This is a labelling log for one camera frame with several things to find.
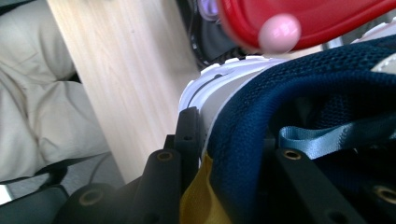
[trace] blue fabric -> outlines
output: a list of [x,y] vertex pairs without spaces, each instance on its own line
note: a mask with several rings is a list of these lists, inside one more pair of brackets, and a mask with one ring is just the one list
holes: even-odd
[[209,137],[211,185],[235,223],[253,217],[268,122],[300,96],[370,92],[395,96],[396,76],[370,71],[396,50],[395,36],[282,63],[253,78],[224,106]]
[[395,140],[395,127],[396,113],[320,130],[289,126],[280,130],[278,145],[298,149],[313,160],[341,149]]

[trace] bolt hole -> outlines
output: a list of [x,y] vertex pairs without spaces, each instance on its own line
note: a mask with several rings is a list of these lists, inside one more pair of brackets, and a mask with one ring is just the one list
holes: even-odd
[[157,155],[159,161],[170,161],[173,158],[173,154],[170,152],[161,152]]
[[103,199],[103,192],[100,189],[90,189],[79,197],[79,203],[83,206],[89,206],[99,203]]
[[384,186],[375,186],[375,194],[388,203],[396,204],[396,191]]
[[186,140],[186,141],[190,141],[190,140],[192,140],[192,137],[191,136],[184,136],[183,139]]
[[347,223],[347,217],[346,215],[337,212],[337,211],[331,211],[330,213],[328,213],[328,218],[332,221],[332,223],[336,223],[336,224],[345,224]]
[[289,160],[294,160],[294,161],[297,161],[301,158],[301,154],[294,150],[286,150],[285,152],[283,152],[283,155]]

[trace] strap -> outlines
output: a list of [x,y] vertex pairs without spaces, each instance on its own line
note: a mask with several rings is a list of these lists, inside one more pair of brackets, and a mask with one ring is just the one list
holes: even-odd
[[341,149],[394,140],[395,127],[396,113],[320,130],[289,126],[279,131],[278,144],[301,150],[313,160]]

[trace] yellow fabric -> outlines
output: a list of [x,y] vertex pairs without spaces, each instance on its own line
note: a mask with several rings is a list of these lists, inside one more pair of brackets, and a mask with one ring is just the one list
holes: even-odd
[[180,202],[180,223],[231,223],[210,186],[213,160],[206,154],[197,176],[184,192]]

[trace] navy blue mesh fabric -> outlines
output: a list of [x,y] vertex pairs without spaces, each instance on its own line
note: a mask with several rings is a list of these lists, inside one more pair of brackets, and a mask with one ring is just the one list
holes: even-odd
[[301,96],[368,91],[396,96],[396,76],[370,71],[395,53],[389,47],[395,43],[396,36],[390,36],[282,63],[252,79],[224,106],[208,143],[214,160],[210,182],[233,222],[253,217],[262,139],[276,110]]

